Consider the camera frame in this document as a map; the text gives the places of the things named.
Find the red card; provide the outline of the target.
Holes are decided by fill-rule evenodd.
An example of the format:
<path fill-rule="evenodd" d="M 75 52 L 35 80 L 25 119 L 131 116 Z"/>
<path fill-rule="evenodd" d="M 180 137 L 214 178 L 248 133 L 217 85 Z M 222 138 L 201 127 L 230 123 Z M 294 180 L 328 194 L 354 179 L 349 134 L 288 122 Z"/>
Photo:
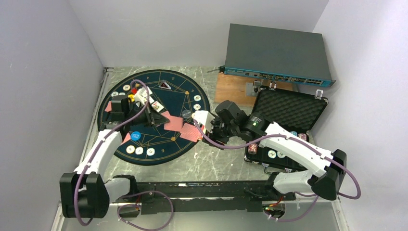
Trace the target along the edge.
<path fill-rule="evenodd" d="M 184 120 L 182 117 L 172 116 L 168 111 L 161 113 L 169 122 L 164 124 L 164 130 L 180 132 L 183 127 Z"/>

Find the white chip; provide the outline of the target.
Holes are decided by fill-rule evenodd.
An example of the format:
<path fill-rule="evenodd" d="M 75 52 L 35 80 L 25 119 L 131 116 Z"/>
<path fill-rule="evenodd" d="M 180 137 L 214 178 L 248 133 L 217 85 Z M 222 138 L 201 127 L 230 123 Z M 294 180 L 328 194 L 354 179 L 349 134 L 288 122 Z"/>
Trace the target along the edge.
<path fill-rule="evenodd" d="M 143 147 L 137 147 L 137 148 L 135 149 L 135 154 L 136 154 L 136 155 L 141 155 L 141 154 L 143 154 L 143 153 L 144 153 Z"/>

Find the yellow chip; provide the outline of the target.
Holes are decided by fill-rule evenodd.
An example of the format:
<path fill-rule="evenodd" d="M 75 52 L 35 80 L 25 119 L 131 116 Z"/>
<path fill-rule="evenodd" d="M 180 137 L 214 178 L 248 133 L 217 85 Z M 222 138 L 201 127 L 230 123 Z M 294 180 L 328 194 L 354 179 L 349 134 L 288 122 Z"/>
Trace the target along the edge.
<path fill-rule="evenodd" d="M 134 147 L 133 145 L 127 146 L 127 147 L 126 147 L 126 152 L 127 152 L 128 154 L 133 154 L 133 153 L 135 153 L 135 147 Z"/>

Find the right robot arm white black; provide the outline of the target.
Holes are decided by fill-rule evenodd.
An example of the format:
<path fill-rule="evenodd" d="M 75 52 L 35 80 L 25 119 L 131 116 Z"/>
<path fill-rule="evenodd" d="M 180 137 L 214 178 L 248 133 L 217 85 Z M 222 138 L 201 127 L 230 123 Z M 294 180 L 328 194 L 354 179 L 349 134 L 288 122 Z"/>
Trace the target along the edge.
<path fill-rule="evenodd" d="M 265 186 L 266 196 L 276 200 L 286 193 L 312 192 L 326 200 L 335 200 L 347 173 L 346 154 L 319 148 L 270 121 L 260 113 L 247 115 L 236 103 L 224 101 L 213 114 L 197 110 L 194 116 L 205 143 L 224 149 L 248 148 L 256 144 L 269 148 L 305 167 L 304 171 L 273 173 Z"/>

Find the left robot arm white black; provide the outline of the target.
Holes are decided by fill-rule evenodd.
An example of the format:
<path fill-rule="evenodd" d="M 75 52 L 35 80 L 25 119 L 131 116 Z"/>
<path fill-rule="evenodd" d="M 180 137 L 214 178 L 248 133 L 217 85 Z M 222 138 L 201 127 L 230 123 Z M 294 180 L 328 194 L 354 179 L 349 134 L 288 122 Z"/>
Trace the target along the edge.
<path fill-rule="evenodd" d="M 130 134 L 131 126 L 156 127 L 169 119 L 153 109 L 143 97 L 131 100 L 126 95 L 114 96 L 107 119 L 101 123 L 97 141 L 72 173 L 64 173 L 59 181 L 63 216 L 103 218 L 110 203 L 122 198 L 134 201 L 139 193 L 137 181 L 131 175 L 118 175 L 104 182 L 102 179 L 109 161 Z"/>

